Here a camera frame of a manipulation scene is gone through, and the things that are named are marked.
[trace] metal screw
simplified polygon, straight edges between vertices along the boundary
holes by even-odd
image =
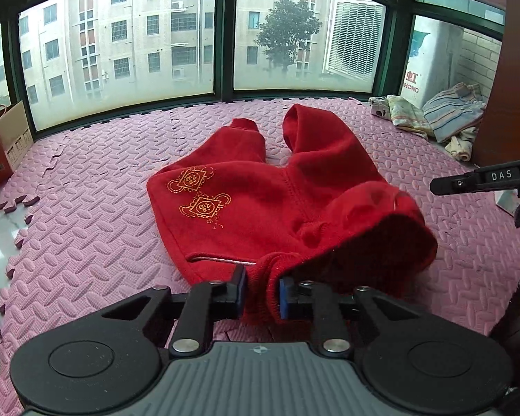
[[[172,344],[173,350],[180,353],[194,352],[200,347],[198,341],[189,338],[178,339]]]
[[[339,338],[328,339],[324,342],[324,349],[332,353],[341,353],[350,349],[350,343]]]

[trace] red hoodie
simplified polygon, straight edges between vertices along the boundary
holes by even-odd
[[[283,135],[286,167],[266,164],[252,120],[234,119],[149,179],[159,233],[184,278],[229,280],[244,263],[250,323],[280,320],[278,280],[288,274],[400,297],[437,251],[414,200],[379,175],[333,112],[293,105]]]

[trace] striped cloth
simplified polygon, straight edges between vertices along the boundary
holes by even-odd
[[[438,93],[422,110],[437,142],[445,142],[462,130],[478,125],[485,107],[479,84],[458,83]]]

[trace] hoodie sleeve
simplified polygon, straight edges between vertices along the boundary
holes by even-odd
[[[226,161],[266,161],[265,140],[254,121],[233,119],[231,125],[221,127],[193,153],[158,173]]]

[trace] gold embroidered pattern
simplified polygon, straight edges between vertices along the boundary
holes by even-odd
[[[218,211],[230,202],[231,197],[227,194],[221,193],[215,197],[209,197],[199,191],[191,204],[179,206],[179,211],[187,217],[202,217],[206,219],[206,222],[212,223],[217,221]],[[214,228],[217,226],[223,228],[223,225],[215,223]]]
[[[179,178],[171,180],[167,188],[171,192],[198,191],[204,181],[212,178],[214,170],[211,167],[189,167],[181,172]]]

